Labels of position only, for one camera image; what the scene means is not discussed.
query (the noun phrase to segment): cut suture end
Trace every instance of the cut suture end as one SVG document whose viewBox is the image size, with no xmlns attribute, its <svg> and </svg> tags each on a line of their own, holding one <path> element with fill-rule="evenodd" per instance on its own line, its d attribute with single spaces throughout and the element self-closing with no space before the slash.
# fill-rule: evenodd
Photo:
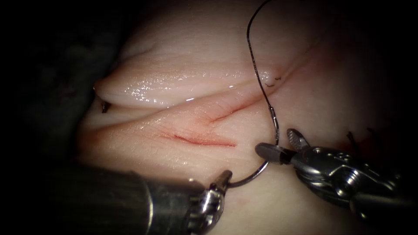
<svg viewBox="0 0 418 235">
<path fill-rule="evenodd" d="M 110 105 L 111 105 L 110 103 L 108 103 L 106 101 L 103 101 L 101 103 L 101 113 L 103 113 L 103 114 L 107 113 Z"/>
</svg>

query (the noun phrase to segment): skin surface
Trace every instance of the skin surface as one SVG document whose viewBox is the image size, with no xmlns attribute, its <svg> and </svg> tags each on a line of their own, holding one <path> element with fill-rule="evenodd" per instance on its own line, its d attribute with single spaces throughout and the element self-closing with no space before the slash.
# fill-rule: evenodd
<svg viewBox="0 0 418 235">
<path fill-rule="evenodd" d="M 155 8 L 124 46 L 81 123 L 79 160 L 142 175 L 195 178 L 222 171 L 232 181 L 263 162 L 259 142 L 274 129 L 256 81 L 246 27 L 262 1 L 174 1 Z M 391 84 L 367 36 L 344 15 L 312 1 L 273 1 L 251 27 L 259 74 L 285 130 L 312 145 L 349 149 L 353 132 L 383 130 L 394 117 Z M 111 103 L 105 114 L 101 102 Z M 222 234 L 367 232 L 344 209 L 311 193 L 291 166 L 271 164 L 253 182 L 230 189 Z"/>
</svg>

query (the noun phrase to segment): red incision line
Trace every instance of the red incision line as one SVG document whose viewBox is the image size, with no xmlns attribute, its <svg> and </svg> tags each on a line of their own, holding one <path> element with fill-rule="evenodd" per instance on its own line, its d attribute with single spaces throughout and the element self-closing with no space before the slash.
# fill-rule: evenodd
<svg viewBox="0 0 418 235">
<path fill-rule="evenodd" d="M 174 135 L 174 138 L 185 141 L 191 144 L 198 144 L 198 145 L 212 145 L 212 146 L 222 146 L 222 147 L 236 147 L 235 143 L 227 140 L 208 140 L 202 138 L 184 138 L 178 135 Z"/>
</svg>

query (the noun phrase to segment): pale skin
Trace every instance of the pale skin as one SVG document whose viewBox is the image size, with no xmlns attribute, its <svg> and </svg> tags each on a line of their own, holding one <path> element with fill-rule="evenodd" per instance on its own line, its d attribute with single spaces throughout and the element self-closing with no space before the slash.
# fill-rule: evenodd
<svg viewBox="0 0 418 235">
<path fill-rule="evenodd" d="M 263 1 L 174 1 L 157 7 L 124 46 L 81 123 L 81 162 L 147 176 L 194 178 L 222 171 L 232 181 L 263 162 L 259 142 L 274 128 L 257 83 L 246 27 Z M 347 148 L 394 116 L 390 84 L 367 37 L 337 11 L 273 1 L 250 34 L 263 86 L 280 125 L 313 145 Z M 105 114 L 101 102 L 111 103 Z M 270 164 L 254 181 L 228 190 L 211 235 L 366 232 L 348 211 L 301 184 L 290 166 Z"/>
</svg>

